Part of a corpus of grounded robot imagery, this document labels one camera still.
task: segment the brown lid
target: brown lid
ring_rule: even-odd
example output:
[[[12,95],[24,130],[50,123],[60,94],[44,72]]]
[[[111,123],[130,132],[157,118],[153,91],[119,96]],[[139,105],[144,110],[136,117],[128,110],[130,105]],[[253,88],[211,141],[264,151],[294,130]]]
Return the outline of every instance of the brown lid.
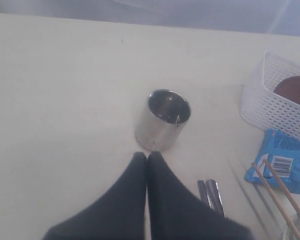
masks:
[[[300,105],[300,76],[284,79],[273,92]]]

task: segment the metal cup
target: metal cup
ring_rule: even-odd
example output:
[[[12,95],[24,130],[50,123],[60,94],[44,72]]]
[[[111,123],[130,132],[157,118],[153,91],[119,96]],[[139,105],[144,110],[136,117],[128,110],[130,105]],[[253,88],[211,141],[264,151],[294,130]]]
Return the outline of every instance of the metal cup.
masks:
[[[191,115],[188,101],[172,90],[152,92],[135,128],[136,140],[146,149],[163,151],[170,148]]]

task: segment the perforated basket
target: perforated basket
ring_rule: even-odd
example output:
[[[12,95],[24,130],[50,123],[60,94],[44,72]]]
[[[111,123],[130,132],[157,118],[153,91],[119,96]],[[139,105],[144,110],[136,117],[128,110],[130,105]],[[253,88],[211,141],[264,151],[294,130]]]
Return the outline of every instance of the perforated basket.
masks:
[[[244,85],[241,118],[262,130],[276,129],[300,140],[300,105],[273,91],[284,79],[300,76],[300,65],[266,51]]]

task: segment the background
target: background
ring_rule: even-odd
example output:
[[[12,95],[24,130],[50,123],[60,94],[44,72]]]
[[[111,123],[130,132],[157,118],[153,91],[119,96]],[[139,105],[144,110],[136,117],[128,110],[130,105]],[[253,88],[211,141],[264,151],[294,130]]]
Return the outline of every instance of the background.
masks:
[[[0,0],[0,13],[300,36],[300,0]]]

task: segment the white table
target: white table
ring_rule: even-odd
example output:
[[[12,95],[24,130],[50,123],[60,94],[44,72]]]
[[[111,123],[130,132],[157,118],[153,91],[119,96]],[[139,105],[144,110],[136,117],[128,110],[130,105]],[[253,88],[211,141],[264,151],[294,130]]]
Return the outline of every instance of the white table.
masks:
[[[217,180],[229,218],[277,239],[283,218],[243,179],[264,133],[239,116],[267,49],[300,63],[300,37],[0,14],[0,240],[41,239],[100,197],[142,151],[134,124],[159,88],[192,107],[170,168],[197,196]]]

